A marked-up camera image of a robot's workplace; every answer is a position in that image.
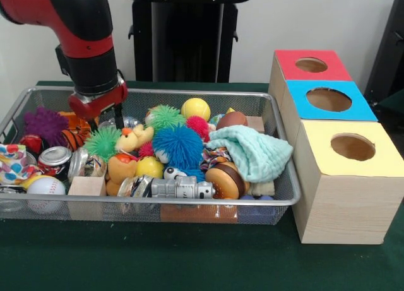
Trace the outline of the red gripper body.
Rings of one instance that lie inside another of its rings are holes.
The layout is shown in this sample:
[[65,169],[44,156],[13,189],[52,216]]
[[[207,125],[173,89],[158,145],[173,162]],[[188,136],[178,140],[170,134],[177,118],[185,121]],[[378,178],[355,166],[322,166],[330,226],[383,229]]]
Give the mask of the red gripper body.
[[112,90],[99,95],[84,96],[74,92],[68,98],[71,110],[81,119],[94,119],[114,109],[115,104],[122,104],[128,95],[128,88],[120,75],[117,80],[118,83]]

